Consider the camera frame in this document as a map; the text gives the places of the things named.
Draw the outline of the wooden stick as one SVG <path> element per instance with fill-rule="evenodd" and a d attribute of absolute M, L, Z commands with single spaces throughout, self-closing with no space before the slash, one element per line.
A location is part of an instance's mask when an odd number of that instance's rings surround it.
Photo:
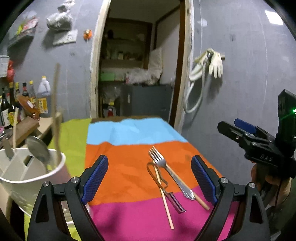
<path fill-rule="evenodd" d="M 168 164 L 166 166 L 187 188 L 189 188 L 189 186 L 177 175 L 177 173 Z M 201 197 L 198 196 L 192 189 L 190 190 L 193 193 L 195 200 L 199 202 L 199 204 L 203 206 L 204 209 L 209 210 L 210 207 L 201 199 Z"/>

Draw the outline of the steel fork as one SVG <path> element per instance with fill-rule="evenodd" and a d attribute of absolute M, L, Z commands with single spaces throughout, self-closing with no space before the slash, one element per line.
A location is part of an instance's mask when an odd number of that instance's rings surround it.
<path fill-rule="evenodd" d="M 195 200 L 193 193 L 191 192 L 190 188 L 187 188 L 168 168 L 167 168 L 167 161 L 163 157 L 163 155 L 154 147 L 149 150 L 149 155 L 152 157 L 153 161 L 156 163 L 157 166 L 164 168 L 168 174 L 172 177 L 175 181 L 181 192 L 183 193 L 184 197 L 190 200 Z"/>

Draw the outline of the light wooden chopstick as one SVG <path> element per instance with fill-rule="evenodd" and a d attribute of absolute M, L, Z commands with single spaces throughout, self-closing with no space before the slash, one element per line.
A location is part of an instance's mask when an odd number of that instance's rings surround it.
<path fill-rule="evenodd" d="M 51 105 L 52 105 L 52 133 L 53 133 L 53 140 L 56 150 L 56 158 L 55 158 L 55 166 L 58 167 L 61 161 L 61 151 L 59 147 L 59 125 L 60 121 L 57 117 L 57 101 L 56 101 L 56 94 L 57 94 L 57 87 L 58 87 L 58 79 L 60 74 L 60 63 L 57 63 L 55 65 L 55 72 L 53 77 L 53 87 L 52 87 L 52 99 L 51 99 Z"/>

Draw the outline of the steel spoon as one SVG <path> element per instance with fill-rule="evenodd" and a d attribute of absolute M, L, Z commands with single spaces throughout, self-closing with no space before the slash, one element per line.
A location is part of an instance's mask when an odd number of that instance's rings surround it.
<path fill-rule="evenodd" d="M 8 157 L 9 160 L 11 160 L 15 154 L 13 152 L 13 149 L 11 148 L 9 140 L 6 137 L 4 137 L 2 142 L 3 142 L 3 148 L 6 156 Z"/>

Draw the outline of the white utensil holder bucket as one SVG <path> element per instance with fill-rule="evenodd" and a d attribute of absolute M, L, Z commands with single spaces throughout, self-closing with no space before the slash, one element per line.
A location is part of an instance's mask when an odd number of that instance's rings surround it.
<path fill-rule="evenodd" d="M 66 156 L 61 153 L 61 162 L 54 167 L 57 156 L 55 149 L 49 149 L 51 171 L 33 157 L 27 148 L 18 148 L 12 159 L 5 150 L 1 150 L 1 184 L 19 208 L 31 216 L 32 210 L 42 184 L 65 183 L 70 179 L 66 167 Z"/>

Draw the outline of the steel ladle in holder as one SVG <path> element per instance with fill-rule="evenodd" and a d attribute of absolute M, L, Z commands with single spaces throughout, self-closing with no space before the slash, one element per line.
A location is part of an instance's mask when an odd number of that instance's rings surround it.
<path fill-rule="evenodd" d="M 41 139 L 35 136 L 28 136 L 26 138 L 26 145 L 35 158 L 41 161 L 44 165 L 48 164 L 50 160 L 50 152 Z"/>

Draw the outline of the white rubber glove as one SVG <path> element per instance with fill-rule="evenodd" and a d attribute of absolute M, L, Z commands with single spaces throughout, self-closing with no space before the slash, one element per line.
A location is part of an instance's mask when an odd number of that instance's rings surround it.
<path fill-rule="evenodd" d="M 213 75 L 215 79 L 221 78 L 223 75 L 223 63 L 221 54 L 214 51 L 209 65 L 209 74 Z"/>

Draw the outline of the colourful striped table cloth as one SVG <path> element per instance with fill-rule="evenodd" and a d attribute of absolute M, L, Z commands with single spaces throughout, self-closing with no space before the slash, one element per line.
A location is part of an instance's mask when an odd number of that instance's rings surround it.
<path fill-rule="evenodd" d="M 147 171 L 149 149 L 156 149 L 168 165 L 197 194 L 201 189 L 191 170 L 199 151 L 161 118 L 122 121 L 70 120 L 62 123 L 60 148 L 71 176 L 79 176 L 100 155 L 108 170 L 90 211 L 105 240 L 194 240 L 210 211 L 185 198 L 163 172 L 168 190 L 185 208 L 179 214 L 164 204 L 160 190 Z"/>

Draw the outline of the wooden cutting board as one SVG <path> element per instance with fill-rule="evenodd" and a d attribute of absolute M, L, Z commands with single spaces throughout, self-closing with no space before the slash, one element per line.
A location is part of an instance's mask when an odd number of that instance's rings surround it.
<path fill-rule="evenodd" d="M 27 116 L 16 125 L 16 146 L 19 146 L 38 127 L 39 121 Z"/>

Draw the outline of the soy sauce bottle yellow label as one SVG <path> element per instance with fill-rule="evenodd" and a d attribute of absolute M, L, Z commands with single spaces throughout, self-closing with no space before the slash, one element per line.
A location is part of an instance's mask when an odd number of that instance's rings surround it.
<path fill-rule="evenodd" d="M 10 121 L 11 126 L 14 126 L 16 101 L 15 101 L 14 83 L 13 82 L 9 83 L 9 88 L 10 88 L 9 121 Z"/>

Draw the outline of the large oil jug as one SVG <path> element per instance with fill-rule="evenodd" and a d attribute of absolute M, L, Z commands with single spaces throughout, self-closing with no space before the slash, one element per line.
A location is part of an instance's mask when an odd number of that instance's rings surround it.
<path fill-rule="evenodd" d="M 37 90 L 37 104 L 40 117 L 48 118 L 51 116 L 51 87 L 46 78 L 42 76 L 40 85 Z"/>

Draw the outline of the grey cabinet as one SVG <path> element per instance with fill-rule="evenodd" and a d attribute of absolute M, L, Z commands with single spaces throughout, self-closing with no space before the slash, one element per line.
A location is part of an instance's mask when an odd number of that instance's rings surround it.
<path fill-rule="evenodd" d="M 120 115 L 158 116 L 168 121 L 172 92 L 170 85 L 123 85 L 120 95 Z"/>

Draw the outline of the dark wine bottle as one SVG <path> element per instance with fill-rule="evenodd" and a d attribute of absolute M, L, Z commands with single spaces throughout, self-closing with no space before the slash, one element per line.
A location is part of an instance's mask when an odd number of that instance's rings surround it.
<path fill-rule="evenodd" d="M 4 129 L 8 129 L 11 127 L 10 119 L 9 119 L 9 108 L 10 104 L 6 99 L 5 88 L 2 88 L 2 102 L 1 102 L 1 119 L 4 125 Z"/>

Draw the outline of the grey plastic bag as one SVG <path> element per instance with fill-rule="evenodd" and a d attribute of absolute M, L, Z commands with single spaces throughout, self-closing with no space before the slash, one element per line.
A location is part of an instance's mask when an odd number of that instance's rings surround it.
<path fill-rule="evenodd" d="M 64 1 L 57 8 L 57 12 L 46 18 L 47 27 L 54 31 L 68 31 L 72 28 L 72 15 L 70 9 L 75 5 L 75 1 Z"/>

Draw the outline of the wall shelf with packets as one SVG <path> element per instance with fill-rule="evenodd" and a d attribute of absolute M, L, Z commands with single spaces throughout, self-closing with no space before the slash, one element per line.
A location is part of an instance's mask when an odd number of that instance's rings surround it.
<path fill-rule="evenodd" d="M 9 47 L 34 37 L 39 19 L 34 17 L 20 25 L 15 36 L 9 40 Z"/>

